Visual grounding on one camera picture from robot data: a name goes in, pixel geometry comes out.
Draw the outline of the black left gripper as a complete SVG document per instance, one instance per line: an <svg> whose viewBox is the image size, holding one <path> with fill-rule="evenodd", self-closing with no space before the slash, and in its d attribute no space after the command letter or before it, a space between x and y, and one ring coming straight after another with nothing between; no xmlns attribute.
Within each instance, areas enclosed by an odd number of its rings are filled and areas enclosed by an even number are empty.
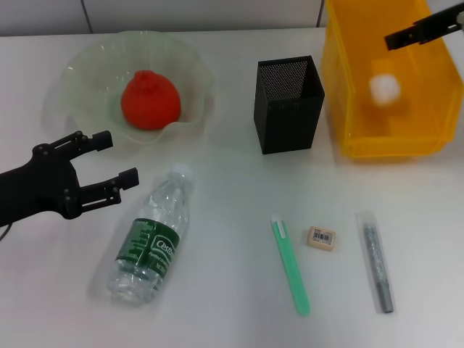
<svg viewBox="0 0 464 348"><path fill-rule="evenodd" d="M131 168L107 181L80 187L71 160L113 146L108 130L88 137L78 130L51 144L33 148L23 166L1 174L1 226L42 212L72 220L83 212L121 203L120 192L139 184Z"/></svg>

